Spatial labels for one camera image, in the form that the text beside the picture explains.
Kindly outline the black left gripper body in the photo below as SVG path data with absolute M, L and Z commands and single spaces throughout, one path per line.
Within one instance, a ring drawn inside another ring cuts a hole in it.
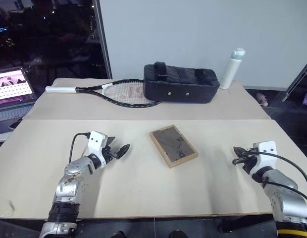
M 106 145 L 102 149 L 102 156 L 105 159 L 105 164 L 107 165 L 109 162 L 111 162 L 113 159 L 118 159 L 118 154 L 116 152 L 111 151 L 111 147 Z

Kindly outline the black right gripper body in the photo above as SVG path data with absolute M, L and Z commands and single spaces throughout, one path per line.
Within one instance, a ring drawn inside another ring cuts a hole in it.
M 242 148 L 241 158 L 244 160 L 243 163 L 243 169 L 247 174 L 250 174 L 251 169 L 257 164 L 257 154 L 255 152 L 258 152 L 258 149 L 252 148 L 250 150 L 246 150 Z

